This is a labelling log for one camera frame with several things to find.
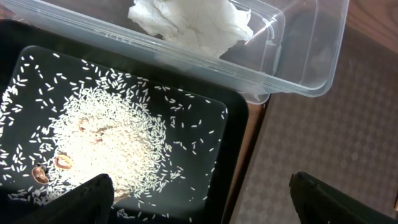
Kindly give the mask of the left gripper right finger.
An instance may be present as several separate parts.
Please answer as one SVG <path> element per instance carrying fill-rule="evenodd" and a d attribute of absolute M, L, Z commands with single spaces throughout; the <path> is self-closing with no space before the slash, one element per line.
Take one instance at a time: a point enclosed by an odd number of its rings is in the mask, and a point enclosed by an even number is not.
<path fill-rule="evenodd" d="M 306 172 L 292 174 L 290 196 L 301 223 L 397 224 L 378 212 Z"/>

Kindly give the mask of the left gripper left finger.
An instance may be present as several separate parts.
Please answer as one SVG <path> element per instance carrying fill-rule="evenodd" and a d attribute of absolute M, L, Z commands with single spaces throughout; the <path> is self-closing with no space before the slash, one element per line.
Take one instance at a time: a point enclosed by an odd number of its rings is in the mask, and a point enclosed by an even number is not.
<path fill-rule="evenodd" d="M 105 224 L 114 202 L 113 182 L 100 174 L 44 207 L 19 216 L 16 224 Z"/>

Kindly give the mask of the white tissue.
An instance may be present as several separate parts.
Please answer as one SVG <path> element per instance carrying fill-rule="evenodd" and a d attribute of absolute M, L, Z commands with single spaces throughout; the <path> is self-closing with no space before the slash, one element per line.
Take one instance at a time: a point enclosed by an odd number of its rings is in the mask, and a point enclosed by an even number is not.
<path fill-rule="evenodd" d="M 135 0 L 127 17 L 149 35 L 216 58 L 254 35 L 251 11 L 229 0 Z"/>

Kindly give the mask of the pile of rice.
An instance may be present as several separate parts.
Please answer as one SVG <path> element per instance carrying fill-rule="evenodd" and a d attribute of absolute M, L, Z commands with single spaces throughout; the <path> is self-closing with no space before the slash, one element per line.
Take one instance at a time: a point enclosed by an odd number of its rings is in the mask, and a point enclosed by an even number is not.
<path fill-rule="evenodd" d="M 117 221 L 204 223 L 227 119 L 221 101 L 27 49 L 1 99 L 1 202 L 21 214 L 108 174 Z"/>

